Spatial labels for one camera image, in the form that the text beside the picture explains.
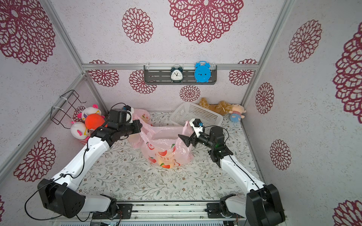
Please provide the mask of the pink plastic bag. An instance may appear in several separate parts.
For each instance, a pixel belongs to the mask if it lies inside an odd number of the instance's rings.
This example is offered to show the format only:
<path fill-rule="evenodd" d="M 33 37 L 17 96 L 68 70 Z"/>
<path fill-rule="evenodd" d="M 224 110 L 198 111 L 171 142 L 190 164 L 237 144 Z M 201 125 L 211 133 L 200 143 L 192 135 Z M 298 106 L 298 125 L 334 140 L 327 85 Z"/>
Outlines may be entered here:
<path fill-rule="evenodd" d="M 170 161 L 171 169 L 192 161 L 192 146 L 186 147 L 179 134 L 191 136 L 193 129 L 187 121 L 184 126 L 154 127 L 142 122 L 138 134 L 130 135 L 128 141 L 135 149 L 140 149 L 144 158 L 151 164 L 160 166 L 161 161 Z"/>
<path fill-rule="evenodd" d="M 150 113 L 144 109 L 134 109 L 133 120 L 140 120 L 150 126 L 153 126 Z"/>

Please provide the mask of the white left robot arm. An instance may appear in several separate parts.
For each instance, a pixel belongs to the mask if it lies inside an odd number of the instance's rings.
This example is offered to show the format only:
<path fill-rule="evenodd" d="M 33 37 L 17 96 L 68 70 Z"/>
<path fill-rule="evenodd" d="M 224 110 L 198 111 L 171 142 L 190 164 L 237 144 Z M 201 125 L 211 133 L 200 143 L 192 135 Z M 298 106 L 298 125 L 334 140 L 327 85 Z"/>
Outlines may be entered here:
<path fill-rule="evenodd" d="M 115 198 L 107 195 L 85 196 L 77 189 L 85 174 L 121 138 L 141 132 L 142 124 L 133 119 L 128 105 L 111 109 L 106 121 L 90 135 L 82 150 L 52 179 L 42 179 L 37 188 L 43 207 L 66 218 L 79 213 L 98 212 L 111 218 L 119 211 Z"/>

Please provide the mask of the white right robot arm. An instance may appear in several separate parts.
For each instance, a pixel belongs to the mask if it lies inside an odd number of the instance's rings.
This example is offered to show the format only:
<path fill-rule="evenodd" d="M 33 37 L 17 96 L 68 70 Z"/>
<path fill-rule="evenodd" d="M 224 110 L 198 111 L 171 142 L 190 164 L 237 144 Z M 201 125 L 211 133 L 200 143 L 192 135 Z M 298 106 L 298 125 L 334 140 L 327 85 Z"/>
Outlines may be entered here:
<path fill-rule="evenodd" d="M 209 156 L 241 188 L 246 198 L 235 194 L 220 199 L 220 214 L 230 218 L 233 215 L 244 217 L 251 226 L 276 226 L 286 220 L 278 189 L 273 184 L 265 184 L 243 167 L 224 139 L 224 128 L 213 126 L 209 134 L 204 127 L 194 128 L 191 136 L 179 135 L 189 146 L 202 144 L 209 148 Z"/>

